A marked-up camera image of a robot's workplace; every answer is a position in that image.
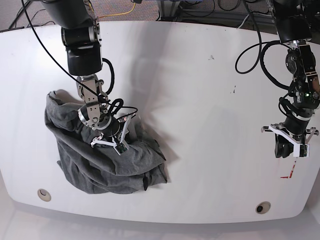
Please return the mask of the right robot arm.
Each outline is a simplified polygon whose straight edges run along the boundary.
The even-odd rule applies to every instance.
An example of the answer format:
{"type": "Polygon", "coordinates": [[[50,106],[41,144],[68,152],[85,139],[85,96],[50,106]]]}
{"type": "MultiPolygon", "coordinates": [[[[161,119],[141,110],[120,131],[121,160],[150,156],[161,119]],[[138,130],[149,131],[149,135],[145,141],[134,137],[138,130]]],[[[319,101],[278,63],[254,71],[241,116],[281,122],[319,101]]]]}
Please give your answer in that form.
{"type": "Polygon", "coordinates": [[[91,146],[110,146],[122,154],[129,149],[125,137],[135,113],[115,117],[125,105],[121,98],[113,102],[108,99],[114,87],[115,72],[111,62],[101,55],[100,26],[89,3],[88,0],[41,1],[61,27],[68,65],[65,73],[76,81],[78,95],[84,100],[77,111],[78,117],[86,127],[100,133],[91,141],[91,146]]]}

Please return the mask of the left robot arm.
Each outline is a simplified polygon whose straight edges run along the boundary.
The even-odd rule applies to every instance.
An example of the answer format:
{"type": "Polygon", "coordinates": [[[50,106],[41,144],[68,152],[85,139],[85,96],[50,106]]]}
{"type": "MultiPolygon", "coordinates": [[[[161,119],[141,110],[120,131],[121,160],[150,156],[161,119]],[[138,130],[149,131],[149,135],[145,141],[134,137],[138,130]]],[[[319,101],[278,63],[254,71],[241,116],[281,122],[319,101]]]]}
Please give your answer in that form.
{"type": "Polygon", "coordinates": [[[316,57],[308,43],[312,29],[320,26],[318,0],[269,0],[267,1],[278,40],[257,43],[260,65],[265,76],[287,93],[278,100],[278,108],[285,115],[283,122],[263,126],[262,132],[275,136],[276,158],[305,158],[310,155],[310,140],[319,135],[315,128],[307,128],[313,114],[320,107],[320,83],[316,70],[316,57]],[[280,83],[265,65],[265,54],[272,46],[287,48],[285,65],[292,75],[290,85],[280,83]]]}

